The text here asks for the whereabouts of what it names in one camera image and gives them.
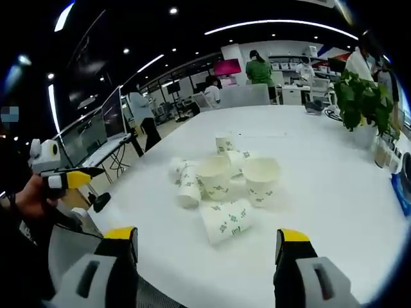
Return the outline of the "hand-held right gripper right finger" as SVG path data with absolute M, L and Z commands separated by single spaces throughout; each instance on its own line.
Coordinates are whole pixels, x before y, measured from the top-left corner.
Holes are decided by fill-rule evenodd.
M 277 230 L 273 277 L 276 307 L 359 307 L 351 281 L 327 257 L 319 257 L 308 236 Z

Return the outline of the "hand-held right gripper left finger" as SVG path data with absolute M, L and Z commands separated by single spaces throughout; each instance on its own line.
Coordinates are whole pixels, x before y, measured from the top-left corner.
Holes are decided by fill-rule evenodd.
M 115 228 L 103 236 L 53 228 L 48 267 L 55 295 L 44 307 L 136 307 L 138 232 Z

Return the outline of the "person's left hand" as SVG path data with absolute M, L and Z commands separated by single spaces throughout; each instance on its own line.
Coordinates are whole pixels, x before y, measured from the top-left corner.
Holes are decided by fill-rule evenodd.
M 23 190 L 15 194 L 15 204 L 23 218 L 38 219 L 65 195 L 66 190 L 49 191 L 40 175 L 32 175 Z

